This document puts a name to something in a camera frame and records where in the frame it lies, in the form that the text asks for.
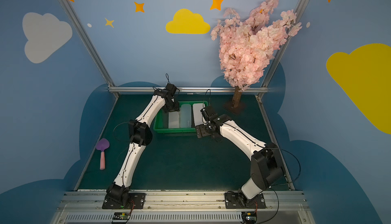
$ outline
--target pink shovel handle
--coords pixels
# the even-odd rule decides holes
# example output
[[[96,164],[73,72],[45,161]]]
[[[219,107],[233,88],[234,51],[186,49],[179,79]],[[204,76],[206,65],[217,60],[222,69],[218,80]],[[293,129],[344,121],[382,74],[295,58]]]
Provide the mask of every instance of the pink shovel handle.
[[[104,152],[100,152],[100,169],[101,170],[104,170],[106,167],[105,167],[105,163],[104,163]]]

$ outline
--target aluminum frame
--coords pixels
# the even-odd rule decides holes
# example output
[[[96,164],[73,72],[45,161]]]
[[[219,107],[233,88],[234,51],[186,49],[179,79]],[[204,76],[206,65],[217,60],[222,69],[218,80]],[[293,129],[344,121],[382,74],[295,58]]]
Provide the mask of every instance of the aluminum frame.
[[[81,172],[79,179],[77,180],[77,183],[76,183],[76,185],[75,185],[75,187],[74,187],[74,191],[76,191],[76,190],[79,188],[81,179],[83,178],[84,173],[86,172],[86,170],[87,170],[87,168],[88,168],[88,165],[90,164],[92,155],[94,155],[94,152],[95,152],[96,145],[97,145],[97,143],[99,142],[100,138],[102,137],[103,131],[104,131],[104,129],[106,128],[107,123],[109,122],[110,116],[111,116],[111,114],[113,113],[113,110],[114,110],[115,105],[117,104],[117,101],[118,101],[118,97],[115,97],[115,101],[114,101],[114,104],[113,104],[113,106],[112,106],[112,108],[111,108],[111,110],[110,110],[109,116],[107,117],[106,122],[104,123],[104,126],[103,126],[102,130],[100,131],[98,140],[97,140],[97,142],[95,143],[95,146],[94,146],[94,148],[92,149],[92,151],[91,151],[91,153],[90,153],[90,156],[88,157],[87,163],[86,163],[86,165],[84,166],[83,171]]]
[[[68,0],[58,0],[62,6],[62,8],[65,10],[67,16],[69,17],[70,21],[72,22],[73,26],[75,27],[76,31],[78,32],[79,36],[81,37],[84,45],[86,46],[88,52],[90,53],[92,59],[94,60],[95,64],[97,65],[100,73],[102,74],[103,78],[107,82],[109,86],[109,91],[114,93],[116,97],[119,96],[120,92],[153,92],[153,89],[150,87],[149,89],[145,89],[145,87],[116,87],[114,84],[114,81],[110,77],[110,74],[108,70],[106,69],[100,55],[98,54],[98,51],[96,50],[95,46],[93,45],[91,39],[89,38],[86,30],[84,29],[79,17],[77,16],[77,13],[73,6],[70,4]],[[309,0],[299,0],[295,12],[297,14],[297,21],[300,21],[301,16],[303,15],[303,12],[308,4]],[[263,93],[266,93],[267,90],[262,90],[262,88],[267,88],[269,85],[269,82],[274,75],[274,72],[276,71],[276,68],[278,64],[280,63],[280,60],[286,50],[286,47],[289,44],[291,37],[289,36],[287,38],[287,42],[281,46],[281,49],[277,52],[276,58],[271,62],[270,67],[265,75],[265,78],[262,81],[261,87],[251,87],[247,89],[245,92],[257,92],[261,95]],[[213,89],[213,92],[233,92],[234,88],[232,87],[203,87],[203,89],[200,89],[201,87],[186,87],[188,90],[184,90],[186,92],[205,92],[208,88]]]
[[[266,110],[264,108],[264,105],[262,103],[262,100],[260,98],[260,96],[255,96],[257,102],[258,102],[258,106],[259,106],[259,109],[261,110],[261,114],[262,114],[262,117],[264,118],[264,121],[265,121],[265,125],[266,125],[266,128],[267,128],[267,131],[269,133],[269,136],[270,136],[270,139],[271,139],[271,142],[276,144],[278,146],[278,148],[280,148],[280,146],[278,145],[278,142],[277,142],[277,139],[276,139],[276,136],[274,135],[274,132],[273,132],[273,129],[271,128],[271,124],[270,124],[270,121],[269,121],[269,118],[267,117],[267,114],[266,114]],[[287,182],[290,182],[288,183],[288,186],[291,190],[295,190],[295,187],[293,185],[293,183],[291,182],[292,181],[292,178],[291,178],[291,175],[288,171],[288,168],[287,168],[287,165],[285,163],[285,159],[282,155],[282,152],[280,150],[280,154],[281,154],[281,158],[282,158],[282,162],[284,164],[284,168],[285,168],[285,177],[286,177],[286,181]]]
[[[125,93],[125,92],[136,92],[136,93],[145,93],[145,92],[154,92],[155,89],[164,89],[164,87],[124,87],[116,86],[109,87],[111,93]],[[207,90],[210,90],[212,93],[230,93],[234,92],[235,88],[233,87],[178,87],[181,93],[204,93]],[[244,90],[243,93],[266,93],[268,91],[267,87],[250,87],[247,90]]]
[[[84,45],[86,46],[88,52],[90,53],[92,59],[97,65],[99,71],[104,77],[105,81],[108,84],[108,90],[112,92],[116,98],[118,99],[120,92],[153,92],[152,87],[116,87],[112,78],[110,77],[109,72],[107,71],[103,61],[100,58],[97,50],[92,44],[91,39],[89,38],[87,32],[85,31],[80,19],[78,18],[76,11],[73,9],[72,5],[68,0],[58,0],[61,6],[64,8],[67,16],[81,37]],[[299,0],[295,12],[297,13],[297,20],[299,21],[309,0]],[[286,50],[287,45],[289,44],[290,37],[287,39],[287,42],[282,45],[281,50],[277,52],[276,58],[270,65],[269,70],[267,71],[265,78],[262,82],[261,87],[251,87],[244,91],[245,93],[258,93],[257,101],[261,110],[261,113],[264,117],[266,126],[269,131],[269,135],[271,140],[277,144],[274,133],[271,129],[271,125],[269,120],[267,119],[266,112],[261,103],[261,97],[264,93],[268,92],[267,86],[275,73],[275,70],[281,61],[281,58]],[[187,93],[197,93],[197,92],[206,92],[208,89],[211,89],[213,93],[222,93],[222,92],[233,92],[234,88],[232,87],[179,87],[181,92]],[[85,172],[88,163],[90,162],[91,156],[80,176],[76,188],[80,184],[80,180]],[[289,172],[286,170],[287,180],[291,181]],[[294,189],[293,184],[289,185],[291,189]],[[142,191],[147,192],[147,197],[145,200],[145,209],[151,212],[155,212],[159,210],[165,213],[175,213],[180,211],[191,211],[191,212],[221,212],[228,213],[232,212],[232,210],[227,210],[223,208],[224,205],[224,193],[226,191]],[[279,211],[287,211],[294,210],[298,211],[300,214],[301,221],[303,223],[314,224],[313,217],[311,215],[308,204],[306,203],[306,199],[301,191],[277,191],[277,194],[280,198],[280,210]],[[264,192],[265,200],[267,202],[271,201],[271,204],[268,203],[268,208],[264,210],[258,210],[260,212],[263,211],[275,211],[275,207],[277,205],[275,197],[273,197],[274,192]],[[114,210],[102,210],[101,206],[104,200],[105,192],[104,191],[78,191],[78,192],[66,192],[63,201],[60,206],[57,208],[56,214],[54,215],[52,222],[53,224],[57,223],[66,223],[66,216],[69,213],[109,213],[115,212]],[[144,210],[134,210],[135,213],[143,213]]]
[[[240,221],[235,218],[244,211],[254,209],[226,209],[224,207],[224,194],[227,191],[220,190],[134,190],[133,192],[146,193],[144,208],[134,210],[128,222],[230,222]],[[305,195],[302,191],[276,191],[279,199],[279,212],[298,212],[301,222],[315,224]],[[258,214],[263,212],[275,212],[277,208],[277,197],[273,191],[264,191],[266,209],[258,209]],[[123,210],[103,210],[102,204],[105,191],[84,190],[77,192],[66,192],[51,224],[63,223],[111,223],[114,212]],[[197,215],[197,217],[169,218],[168,215]]]
[[[297,22],[300,21],[301,16],[303,15],[304,10],[307,7],[307,4],[308,4],[309,1],[310,0],[299,0],[298,4],[296,6],[296,9],[295,9],[295,13],[296,13],[296,16],[297,16],[297,18],[296,18]],[[261,87],[267,87],[269,85],[269,83],[271,81],[271,78],[273,77],[274,72],[276,71],[277,66],[280,63],[281,58],[284,55],[284,52],[285,52],[285,50],[286,50],[290,40],[291,40],[291,36],[289,36],[287,38],[287,42],[284,45],[282,45],[281,49],[277,52],[276,58],[271,62],[270,67],[267,70],[265,78],[262,81]]]
[[[81,41],[83,41],[84,45],[86,46],[88,52],[90,53],[92,60],[94,60],[96,66],[98,67],[100,73],[102,74],[103,78],[105,79],[107,85],[109,87],[115,86],[114,81],[110,77],[109,72],[107,71],[102,59],[100,58],[100,55],[98,54],[98,51],[96,50],[95,46],[92,44],[92,41],[90,37],[88,36],[86,30],[83,28],[83,25],[77,16],[77,13],[69,0],[58,0],[66,12],[66,15],[68,16],[69,20],[75,27],[77,33],[79,34]]]

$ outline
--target purple toy shovel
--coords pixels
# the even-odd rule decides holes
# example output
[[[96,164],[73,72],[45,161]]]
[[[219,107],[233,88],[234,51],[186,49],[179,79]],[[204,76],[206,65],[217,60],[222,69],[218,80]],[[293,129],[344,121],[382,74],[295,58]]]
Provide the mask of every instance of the purple toy shovel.
[[[105,161],[104,161],[104,150],[107,149],[110,146],[110,143],[107,139],[102,138],[97,143],[97,150],[100,150],[100,169],[104,170],[105,167]]]

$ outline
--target wooden base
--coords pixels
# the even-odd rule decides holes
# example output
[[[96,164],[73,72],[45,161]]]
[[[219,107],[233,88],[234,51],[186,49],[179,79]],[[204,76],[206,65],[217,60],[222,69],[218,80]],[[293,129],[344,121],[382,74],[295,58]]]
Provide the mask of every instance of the wooden base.
[[[230,111],[234,115],[239,115],[240,113],[242,113],[245,107],[246,105],[244,103],[239,103],[239,105],[236,108],[232,107],[232,100],[229,100],[223,104],[223,108]]]

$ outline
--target metal bracket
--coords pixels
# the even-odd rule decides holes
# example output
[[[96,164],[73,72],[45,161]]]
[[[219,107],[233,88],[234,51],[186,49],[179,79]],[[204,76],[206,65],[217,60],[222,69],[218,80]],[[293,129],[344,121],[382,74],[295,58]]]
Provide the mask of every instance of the metal bracket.
[[[105,198],[103,201],[102,209],[123,209],[123,210],[141,210],[144,207],[144,200],[145,200],[145,193],[129,193],[129,199],[133,200],[134,207],[129,201],[129,204],[127,206],[121,207],[118,206],[118,203],[111,200],[110,198]]]
[[[266,202],[264,195],[258,194],[248,206],[242,206],[239,201],[239,194],[237,191],[229,191],[224,194],[225,208],[227,209],[266,209]]]

